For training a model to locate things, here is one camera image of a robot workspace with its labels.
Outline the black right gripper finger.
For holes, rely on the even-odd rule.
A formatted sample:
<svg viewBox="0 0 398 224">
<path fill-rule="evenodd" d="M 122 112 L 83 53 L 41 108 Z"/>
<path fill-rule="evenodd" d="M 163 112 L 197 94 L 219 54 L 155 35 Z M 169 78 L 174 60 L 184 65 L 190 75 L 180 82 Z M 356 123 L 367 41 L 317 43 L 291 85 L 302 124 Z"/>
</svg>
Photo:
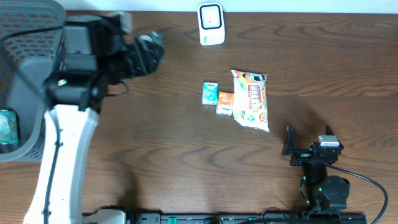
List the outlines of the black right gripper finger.
<svg viewBox="0 0 398 224">
<path fill-rule="evenodd" d="M 296 150 L 294 132 L 290 126 L 287 126 L 287 135 L 281 154 L 283 156 L 291 156 Z"/>
<path fill-rule="evenodd" d="M 327 125 L 326 128 L 325 128 L 325 134 L 328 135 L 328 136 L 335 136 L 334 132 L 332 131 L 332 129 L 331 129 L 331 127 L 329 125 Z M 335 139 L 338 142 L 337 146 L 339 146 L 341 144 L 341 142 L 337 138 L 335 138 Z"/>
</svg>

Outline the large white snack bag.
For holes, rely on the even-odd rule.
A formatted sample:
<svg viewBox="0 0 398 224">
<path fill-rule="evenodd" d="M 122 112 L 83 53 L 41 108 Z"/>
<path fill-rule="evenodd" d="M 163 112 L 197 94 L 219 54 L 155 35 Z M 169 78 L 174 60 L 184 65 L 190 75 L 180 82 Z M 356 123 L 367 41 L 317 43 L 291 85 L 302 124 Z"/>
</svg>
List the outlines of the large white snack bag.
<svg viewBox="0 0 398 224">
<path fill-rule="evenodd" d="M 244 128 L 267 133 L 269 117 L 267 107 L 267 74 L 231 70 L 234 83 L 233 118 Z"/>
</svg>

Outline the orange small snack packet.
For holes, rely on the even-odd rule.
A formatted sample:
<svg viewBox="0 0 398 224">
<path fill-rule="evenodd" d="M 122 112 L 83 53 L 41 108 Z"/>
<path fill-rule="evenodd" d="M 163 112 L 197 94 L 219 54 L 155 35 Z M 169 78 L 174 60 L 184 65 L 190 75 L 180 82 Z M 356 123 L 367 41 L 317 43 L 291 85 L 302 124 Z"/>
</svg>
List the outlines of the orange small snack packet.
<svg viewBox="0 0 398 224">
<path fill-rule="evenodd" d="M 234 93 L 220 91 L 216 114 L 231 116 L 233 114 Z"/>
</svg>

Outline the small teal tissue pack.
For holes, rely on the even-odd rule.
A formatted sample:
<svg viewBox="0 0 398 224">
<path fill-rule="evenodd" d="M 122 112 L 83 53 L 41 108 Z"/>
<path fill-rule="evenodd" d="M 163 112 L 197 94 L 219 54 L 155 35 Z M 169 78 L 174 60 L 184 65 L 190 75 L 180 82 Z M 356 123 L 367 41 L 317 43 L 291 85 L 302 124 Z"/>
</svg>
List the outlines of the small teal tissue pack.
<svg viewBox="0 0 398 224">
<path fill-rule="evenodd" d="M 218 103 L 218 83 L 204 82 L 202 91 L 203 105 L 217 105 Z"/>
</svg>

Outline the teal snack packet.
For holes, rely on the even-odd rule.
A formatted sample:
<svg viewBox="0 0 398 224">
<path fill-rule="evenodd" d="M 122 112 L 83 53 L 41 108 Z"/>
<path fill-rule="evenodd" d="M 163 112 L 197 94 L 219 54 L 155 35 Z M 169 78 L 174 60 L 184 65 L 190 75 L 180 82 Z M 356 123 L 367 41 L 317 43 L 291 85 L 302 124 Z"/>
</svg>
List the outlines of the teal snack packet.
<svg viewBox="0 0 398 224">
<path fill-rule="evenodd" d="M 1 110 L 1 144 L 18 145 L 17 117 L 14 111 Z"/>
</svg>

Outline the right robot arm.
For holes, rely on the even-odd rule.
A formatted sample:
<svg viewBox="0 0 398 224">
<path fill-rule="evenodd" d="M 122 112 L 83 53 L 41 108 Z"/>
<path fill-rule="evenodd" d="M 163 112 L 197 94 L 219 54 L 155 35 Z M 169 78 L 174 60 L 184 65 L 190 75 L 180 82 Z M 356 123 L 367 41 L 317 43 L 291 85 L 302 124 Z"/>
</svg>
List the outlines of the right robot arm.
<svg viewBox="0 0 398 224">
<path fill-rule="evenodd" d="M 300 192 L 308 204 L 303 213 L 306 218 L 318 214 L 338 214 L 347 208 L 350 182 L 337 175 L 328 175 L 327 172 L 327 167 L 338 160 L 343 149 L 344 146 L 329 126 L 325 134 L 306 149 L 296 146 L 292 128 L 287 127 L 282 155 L 290 157 L 291 166 L 303 169 Z"/>
</svg>

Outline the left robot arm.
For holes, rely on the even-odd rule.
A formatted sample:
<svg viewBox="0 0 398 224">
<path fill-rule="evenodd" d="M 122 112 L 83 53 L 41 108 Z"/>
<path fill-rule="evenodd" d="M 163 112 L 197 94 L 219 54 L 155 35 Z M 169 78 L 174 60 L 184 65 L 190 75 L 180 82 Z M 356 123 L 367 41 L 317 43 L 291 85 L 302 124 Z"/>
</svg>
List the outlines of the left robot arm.
<svg viewBox="0 0 398 224">
<path fill-rule="evenodd" d="M 45 144 L 25 223 L 82 223 L 81 193 L 90 142 L 111 85 L 154 73 L 164 55 L 162 36 L 124 40 L 132 20 L 75 16 L 63 25 L 65 50 L 44 80 Z"/>
</svg>

